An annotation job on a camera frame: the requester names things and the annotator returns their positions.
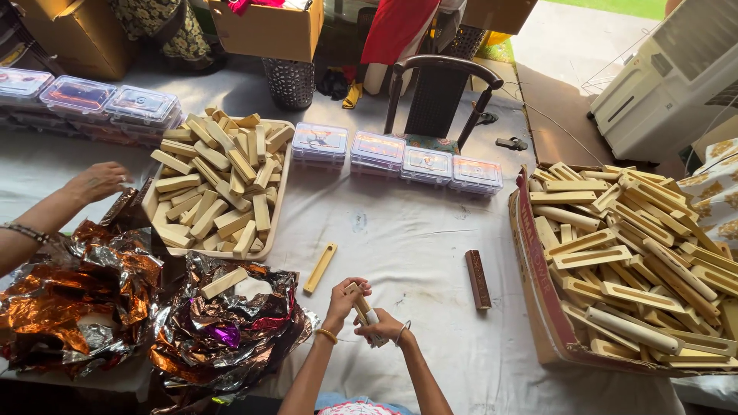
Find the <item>green grass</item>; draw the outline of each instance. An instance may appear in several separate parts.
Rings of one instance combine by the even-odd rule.
[[[512,53],[512,44],[510,43],[510,39],[501,44],[480,47],[479,51],[477,51],[477,57],[497,62],[506,62],[508,64],[515,62],[515,56]]]
[[[663,20],[666,0],[546,0],[588,9],[605,10],[622,15]]]

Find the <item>hand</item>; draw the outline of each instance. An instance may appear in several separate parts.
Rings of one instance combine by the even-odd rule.
[[[133,183],[131,173],[116,162],[93,165],[64,185],[62,191],[84,205],[99,202],[106,197],[125,190],[121,183]]]
[[[369,344],[371,344],[371,340],[369,340],[369,338],[367,337],[369,335],[379,335],[384,337],[385,339],[390,339],[393,341],[397,340],[397,337],[400,335],[400,330],[402,330],[403,324],[395,320],[395,318],[392,317],[390,313],[386,312],[384,309],[374,309],[374,312],[379,318],[379,322],[377,324],[370,324],[369,326],[363,326],[354,329],[354,333],[359,336],[366,337]],[[358,324],[359,316],[356,316],[356,319],[354,320],[354,325],[356,326]],[[405,332],[410,333],[408,329],[402,330],[402,332],[403,336]]]
[[[359,291],[351,295],[344,295],[344,288],[351,285],[352,282],[355,282],[359,286]],[[346,278],[333,287],[331,291],[331,304],[328,306],[328,312],[325,314],[323,328],[334,335],[338,335],[338,332],[343,329],[343,321],[351,309],[353,309],[354,301],[360,295],[364,295],[365,297],[371,295],[371,285],[364,278]]]

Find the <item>copper foil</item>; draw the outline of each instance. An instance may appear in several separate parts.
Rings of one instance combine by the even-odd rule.
[[[124,192],[106,220],[122,213],[145,217],[132,205],[138,193]],[[74,378],[142,349],[162,269],[150,252],[150,228],[86,220],[68,238],[54,235],[0,293],[9,369],[63,370]]]
[[[204,399],[242,399],[320,325],[314,313],[295,301],[295,272],[226,262],[194,251],[186,259],[181,288],[170,303],[159,305],[154,317],[156,340],[149,350],[176,404],[153,414],[188,412]],[[231,287],[210,300],[200,296],[202,287],[236,267],[269,282],[273,293],[247,300]]]

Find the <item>cardboard box on top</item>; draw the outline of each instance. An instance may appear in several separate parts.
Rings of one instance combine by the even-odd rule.
[[[223,49],[239,55],[312,62],[323,28],[323,1],[307,10],[250,5],[243,16],[225,1],[208,0]]]
[[[138,54],[107,1],[77,0],[52,20],[27,15],[21,21],[70,75],[121,80]]]
[[[528,171],[525,166],[516,180],[517,189],[510,195],[508,209],[513,241],[517,252],[520,279],[528,319],[533,332],[538,362],[542,365],[579,363],[598,368],[649,374],[659,377],[687,377],[702,374],[733,375],[721,370],[688,370],[667,368],[640,360],[619,359],[594,353],[584,347],[574,334],[574,326],[561,309],[543,245],[535,228],[533,209],[528,195]]]
[[[74,2],[75,0],[15,0],[13,3],[22,8],[21,14],[25,17],[54,20]]]
[[[467,0],[461,24],[517,35],[538,0]]]

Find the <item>bracelet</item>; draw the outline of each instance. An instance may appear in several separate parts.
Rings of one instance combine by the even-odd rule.
[[[15,222],[0,224],[0,228],[14,230],[15,232],[21,233],[29,238],[35,239],[40,244],[46,244],[49,241],[49,238],[51,238],[51,236],[46,233],[38,232],[28,226],[23,226],[22,224],[17,224]]]
[[[318,329],[318,330],[315,330],[315,332],[316,333],[320,333],[322,335],[328,336],[328,338],[331,339],[331,341],[333,342],[333,344],[338,344],[338,338],[336,338],[336,335],[334,335],[333,333],[329,332],[328,330],[326,330],[326,329]]]
[[[402,336],[402,331],[405,329],[410,330],[410,326],[412,326],[413,322],[411,320],[408,320],[405,322],[405,324],[402,325],[402,328],[400,329],[400,332],[397,334],[397,340],[395,340],[395,347],[400,346],[400,337]]]

